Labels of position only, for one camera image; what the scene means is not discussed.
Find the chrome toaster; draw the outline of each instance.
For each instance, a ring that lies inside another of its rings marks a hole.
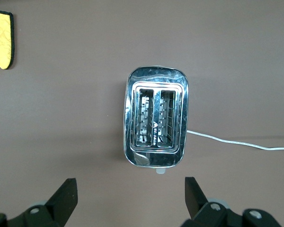
[[[164,173],[183,158],[188,82],[177,69],[161,66],[133,71],[126,85],[124,153],[135,166]]]

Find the silver bolt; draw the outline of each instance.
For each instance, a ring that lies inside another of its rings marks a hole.
[[[31,214],[36,214],[38,212],[39,212],[39,208],[33,208],[33,209],[30,210]]]
[[[249,213],[250,213],[251,216],[253,216],[256,219],[262,218],[262,215],[259,212],[257,212],[256,210],[251,210]]]
[[[217,203],[212,203],[210,204],[210,207],[213,209],[213,210],[221,210],[221,207],[217,204]]]

